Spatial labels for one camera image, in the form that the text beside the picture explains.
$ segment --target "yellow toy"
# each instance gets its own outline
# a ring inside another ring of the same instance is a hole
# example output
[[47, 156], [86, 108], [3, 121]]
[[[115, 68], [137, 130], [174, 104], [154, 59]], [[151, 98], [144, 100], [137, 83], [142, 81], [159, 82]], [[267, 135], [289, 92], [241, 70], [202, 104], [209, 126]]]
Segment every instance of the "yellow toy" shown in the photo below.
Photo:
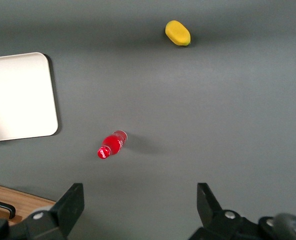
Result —
[[178, 46], [188, 46], [191, 42], [190, 33], [187, 28], [176, 20], [167, 23], [165, 33]]

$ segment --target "red object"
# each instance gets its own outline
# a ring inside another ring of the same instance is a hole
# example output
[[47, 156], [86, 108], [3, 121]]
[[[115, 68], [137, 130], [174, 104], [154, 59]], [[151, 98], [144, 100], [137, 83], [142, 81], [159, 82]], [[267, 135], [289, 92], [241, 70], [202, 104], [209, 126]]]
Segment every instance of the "red object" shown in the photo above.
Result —
[[117, 154], [127, 141], [127, 134], [124, 131], [118, 130], [106, 137], [101, 144], [97, 154], [101, 159], [106, 159], [110, 155]]

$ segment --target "gray tabletop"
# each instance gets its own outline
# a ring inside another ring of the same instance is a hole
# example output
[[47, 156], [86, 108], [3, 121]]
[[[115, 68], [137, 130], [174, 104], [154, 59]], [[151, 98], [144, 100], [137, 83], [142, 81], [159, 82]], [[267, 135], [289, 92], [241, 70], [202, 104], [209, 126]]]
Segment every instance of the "gray tabletop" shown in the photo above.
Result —
[[[296, 215], [296, 1], [0, 1], [0, 56], [31, 52], [51, 59], [59, 130], [0, 142], [0, 185], [83, 183], [69, 239], [188, 239], [199, 182], [253, 222]], [[100, 160], [115, 130], [128, 142]]]

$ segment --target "white tray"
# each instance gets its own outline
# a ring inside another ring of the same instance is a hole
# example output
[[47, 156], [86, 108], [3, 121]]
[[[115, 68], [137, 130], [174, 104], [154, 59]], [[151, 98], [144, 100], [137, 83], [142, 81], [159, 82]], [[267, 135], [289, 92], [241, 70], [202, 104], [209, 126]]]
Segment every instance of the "white tray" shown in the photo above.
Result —
[[47, 58], [0, 57], [0, 141], [49, 136], [58, 129]]

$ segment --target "wooden surface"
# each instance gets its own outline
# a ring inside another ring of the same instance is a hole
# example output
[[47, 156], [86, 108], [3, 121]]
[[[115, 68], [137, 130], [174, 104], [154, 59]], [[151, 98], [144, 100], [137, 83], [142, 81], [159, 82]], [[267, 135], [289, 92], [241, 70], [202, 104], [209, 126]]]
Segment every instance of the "wooden surface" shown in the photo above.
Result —
[[0, 208], [0, 218], [8, 219], [10, 225], [21, 222], [37, 208], [53, 206], [55, 204], [55, 201], [2, 186], [0, 186], [0, 202], [13, 205], [16, 208], [16, 215], [13, 219], [8, 219], [8, 210]]

